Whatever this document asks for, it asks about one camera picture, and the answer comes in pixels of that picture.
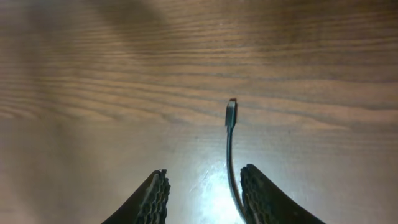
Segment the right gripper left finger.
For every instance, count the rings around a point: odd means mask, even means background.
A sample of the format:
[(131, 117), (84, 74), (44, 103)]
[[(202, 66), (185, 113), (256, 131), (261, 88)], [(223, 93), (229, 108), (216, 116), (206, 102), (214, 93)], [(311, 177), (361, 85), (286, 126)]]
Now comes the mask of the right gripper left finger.
[(170, 193), (167, 170), (155, 170), (103, 224), (165, 224)]

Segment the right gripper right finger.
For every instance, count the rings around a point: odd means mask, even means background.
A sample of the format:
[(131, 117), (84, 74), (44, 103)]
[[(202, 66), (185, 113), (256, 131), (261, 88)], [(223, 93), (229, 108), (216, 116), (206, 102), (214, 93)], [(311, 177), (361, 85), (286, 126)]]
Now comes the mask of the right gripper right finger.
[(253, 164), (241, 169), (241, 187), (247, 224), (325, 224)]

